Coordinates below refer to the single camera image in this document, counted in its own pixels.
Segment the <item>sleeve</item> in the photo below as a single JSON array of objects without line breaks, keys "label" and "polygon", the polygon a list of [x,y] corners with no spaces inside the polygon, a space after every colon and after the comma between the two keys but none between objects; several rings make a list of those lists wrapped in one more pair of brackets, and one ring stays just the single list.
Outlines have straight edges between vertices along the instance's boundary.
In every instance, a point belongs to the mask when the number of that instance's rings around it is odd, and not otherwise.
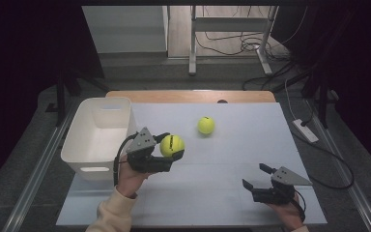
[{"label": "sleeve", "polygon": [[309,230],[308,230],[308,227],[304,225],[303,227],[293,230],[292,232],[309,232]]},{"label": "sleeve", "polygon": [[86,232],[129,232],[131,229],[131,209],[136,199],[123,196],[114,188],[110,197],[100,202],[98,219],[86,229]]}]

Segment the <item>yellow tennis ball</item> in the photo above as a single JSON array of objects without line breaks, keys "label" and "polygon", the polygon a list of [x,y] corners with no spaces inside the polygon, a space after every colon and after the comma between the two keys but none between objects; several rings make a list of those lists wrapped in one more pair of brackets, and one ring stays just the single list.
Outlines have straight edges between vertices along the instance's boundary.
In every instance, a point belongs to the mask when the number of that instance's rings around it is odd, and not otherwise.
[{"label": "yellow tennis ball", "polygon": [[210,134],[214,131],[215,122],[211,117],[202,117],[198,121],[198,131],[204,134]]},{"label": "yellow tennis ball", "polygon": [[174,153],[185,149],[185,142],[175,134],[165,136],[160,142],[160,151],[164,157],[172,157]]}]

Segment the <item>hand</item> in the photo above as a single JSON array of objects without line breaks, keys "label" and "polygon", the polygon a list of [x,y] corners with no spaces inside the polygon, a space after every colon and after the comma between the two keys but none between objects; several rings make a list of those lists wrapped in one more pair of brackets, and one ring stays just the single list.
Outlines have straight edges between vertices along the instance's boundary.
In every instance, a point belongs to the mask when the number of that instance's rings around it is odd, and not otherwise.
[{"label": "hand", "polygon": [[125,197],[135,198],[137,196],[136,192],[140,189],[143,181],[154,173],[140,173],[134,171],[131,169],[127,160],[127,155],[120,158],[119,184],[117,185],[116,190]]},{"label": "hand", "polygon": [[[295,192],[294,199],[299,202],[298,194]],[[296,230],[303,227],[302,220],[300,219],[300,212],[292,203],[285,205],[274,205],[267,204],[270,206],[279,218],[282,220],[284,225],[290,230]]]}]

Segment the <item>white table surface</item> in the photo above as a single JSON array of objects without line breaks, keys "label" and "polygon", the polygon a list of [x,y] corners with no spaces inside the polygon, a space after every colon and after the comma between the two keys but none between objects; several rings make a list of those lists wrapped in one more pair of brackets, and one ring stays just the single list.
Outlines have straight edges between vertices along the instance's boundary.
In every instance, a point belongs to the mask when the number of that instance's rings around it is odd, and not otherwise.
[{"label": "white table surface", "polygon": [[[184,157],[171,171],[151,176],[137,192],[133,227],[280,224],[268,206],[253,201],[242,179],[255,188],[270,188],[271,175],[259,169],[261,162],[308,179],[279,103],[133,103],[132,109],[139,130],[170,132],[185,141]],[[197,130],[203,116],[215,120],[209,136]],[[160,156],[158,146],[153,155]],[[305,223],[327,223],[313,187],[296,189],[306,201]],[[112,190],[112,180],[85,181],[75,175],[56,224],[92,223]]]}]

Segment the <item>white plastic bin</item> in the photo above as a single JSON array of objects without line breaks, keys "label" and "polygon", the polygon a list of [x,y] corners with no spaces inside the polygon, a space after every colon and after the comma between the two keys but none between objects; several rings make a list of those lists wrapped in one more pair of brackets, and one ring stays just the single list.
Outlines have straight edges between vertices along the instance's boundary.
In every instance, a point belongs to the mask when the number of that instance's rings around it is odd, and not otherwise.
[{"label": "white plastic bin", "polygon": [[85,180],[113,179],[117,152],[136,131],[129,99],[87,99],[74,115],[61,158]]}]

